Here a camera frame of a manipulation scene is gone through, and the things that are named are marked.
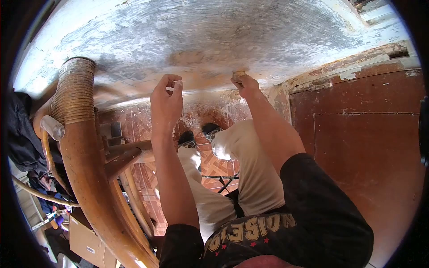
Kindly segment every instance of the sock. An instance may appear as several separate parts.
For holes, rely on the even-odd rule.
[[[179,138],[179,147],[196,148],[195,138],[191,130],[185,131]]]
[[[223,130],[220,126],[214,123],[207,123],[201,129],[205,137],[210,141],[210,143],[215,138],[215,134]]]

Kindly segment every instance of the skin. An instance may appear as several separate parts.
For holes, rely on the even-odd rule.
[[[305,152],[296,130],[268,102],[258,82],[248,75],[231,82],[249,105],[255,130],[277,173],[293,155]],[[167,93],[166,88],[174,88]],[[155,155],[161,206],[169,225],[199,228],[195,201],[172,139],[183,109],[183,83],[178,75],[164,75],[151,94],[152,147]]]
[[[172,138],[183,109],[183,83],[178,75],[164,75],[151,94],[152,147],[162,210],[168,225],[188,224],[199,229],[195,200]],[[166,88],[174,88],[173,94]]]

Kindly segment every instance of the beige pants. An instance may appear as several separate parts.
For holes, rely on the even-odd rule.
[[[253,126],[253,120],[234,124],[216,133],[211,143],[219,159],[238,159],[239,204],[246,216],[262,214],[284,205],[283,184],[265,155]],[[195,148],[180,147],[177,155],[188,178],[198,210],[203,241],[225,222],[237,218],[231,199],[201,185],[200,153]]]

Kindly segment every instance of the finger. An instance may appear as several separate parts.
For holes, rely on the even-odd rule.
[[[158,86],[171,87],[173,81],[182,80],[179,75],[164,75],[158,82]]]
[[[182,80],[179,80],[174,85],[173,95],[171,95],[171,97],[174,97],[174,98],[181,97],[182,91],[183,91],[183,82]]]
[[[231,82],[237,87],[237,89],[242,89],[243,88],[243,84],[235,82],[232,78],[231,78]]]
[[[239,76],[239,79],[243,82],[243,83],[246,83],[246,82],[248,82],[248,81],[250,81],[250,80],[253,80],[253,78],[250,76],[250,75],[242,75],[242,76]]]

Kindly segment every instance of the person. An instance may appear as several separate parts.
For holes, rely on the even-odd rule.
[[[202,131],[220,159],[240,163],[237,216],[232,199],[201,185],[200,154],[172,131],[183,108],[183,82],[164,75],[151,94],[152,147],[168,223],[160,267],[364,267],[373,232],[335,182],[305,152],[297,131],[248,75],[232,83],[252,120]],[[166,88],[174,88],[168,94]]]

